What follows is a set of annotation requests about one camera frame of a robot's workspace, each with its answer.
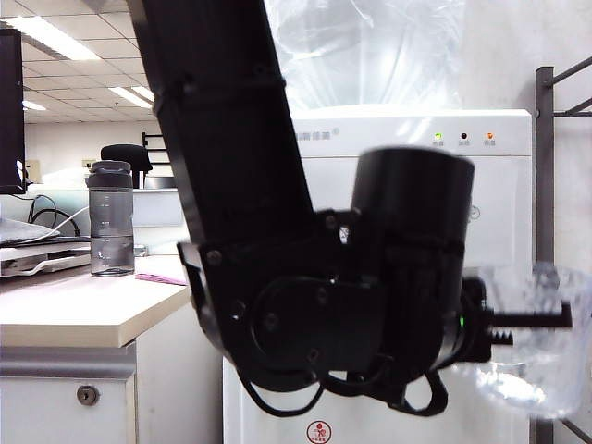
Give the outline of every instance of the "office chair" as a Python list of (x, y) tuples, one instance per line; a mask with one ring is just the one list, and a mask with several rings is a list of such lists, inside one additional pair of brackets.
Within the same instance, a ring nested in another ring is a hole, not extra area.
[(148, 150), (141, 145), (119, 143), (105, 146), (101, 150), (101, 160), (122, 160), (128, 162), (131, 165), (133, 188), (140, 188), (140, 171), (143, 171), (145, 176), (148, 171), (152, 170), (152, 164), (148, 158)]

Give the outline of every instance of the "wooden desk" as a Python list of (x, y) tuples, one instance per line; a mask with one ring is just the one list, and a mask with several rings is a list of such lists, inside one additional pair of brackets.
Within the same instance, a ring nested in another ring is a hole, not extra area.
[[(183, 278), (177, 256), (136, 272)], [(0, 280), (2, 443), (221, 444), (221, 356), (189, 301), (188, 287), (88, 266)]]
[[(136, 273), (184, 278), (179, 257), (136, 259)], [(188, 287), (134, 276), (93, 277), (88, 266), (0, 281), (3, 347), (121, 347), (190, 301)]]

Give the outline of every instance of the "ceiling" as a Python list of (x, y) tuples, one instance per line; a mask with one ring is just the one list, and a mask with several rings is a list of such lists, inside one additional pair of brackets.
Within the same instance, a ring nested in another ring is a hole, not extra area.
[(101, 57), (68, 60), (23, 35), (25, 100), (47, 108), (26, 111), (27, 123), (154, 120), (108, 89), (148, 87), (125, 0), (0, 0), (0, 7), (2, 18), (41, 16)]

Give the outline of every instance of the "desk surface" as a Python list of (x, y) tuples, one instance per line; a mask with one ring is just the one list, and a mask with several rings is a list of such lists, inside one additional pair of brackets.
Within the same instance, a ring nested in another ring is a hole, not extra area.
[[(136, 258), (136, 273), (184, 278), (179, 257)], [(121, 347), (190, 300), (189, 287), (90, 268), (0, 281), (3, 347)]]

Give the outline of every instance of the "computer monitor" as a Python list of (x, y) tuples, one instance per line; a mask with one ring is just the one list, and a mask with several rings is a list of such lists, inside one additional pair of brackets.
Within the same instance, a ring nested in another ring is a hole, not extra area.
[(20, 32), (0, 29), (0, 194), (25, 190)]

